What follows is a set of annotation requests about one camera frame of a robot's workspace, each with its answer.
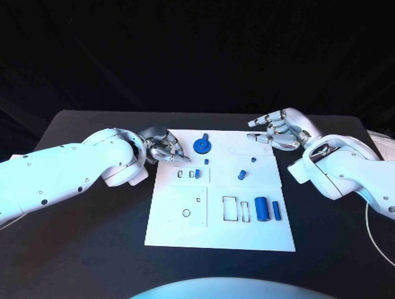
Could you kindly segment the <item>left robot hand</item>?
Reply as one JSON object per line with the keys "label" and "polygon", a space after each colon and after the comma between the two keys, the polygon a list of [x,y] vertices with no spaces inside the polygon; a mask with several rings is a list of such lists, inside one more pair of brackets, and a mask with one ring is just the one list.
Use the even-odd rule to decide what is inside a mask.
{"label": "left robot hand", "polygon": [[148,149],[148,162],[191,162],[191,158],[185,155],[181,141],[165,126],[153,126],[139,133]]}

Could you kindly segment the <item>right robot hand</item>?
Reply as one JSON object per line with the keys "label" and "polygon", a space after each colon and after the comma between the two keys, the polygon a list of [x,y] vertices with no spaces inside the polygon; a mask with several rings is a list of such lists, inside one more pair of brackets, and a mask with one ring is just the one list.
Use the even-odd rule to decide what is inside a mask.
{"label": "right robot hand", "polygon": [[266,133],[249,133],[247,138],[272,145],[283,151],[293,151],[311,145],[324,137],[309,117],[295,108],[267,113],[249,122],[250,127],[267,125]]}

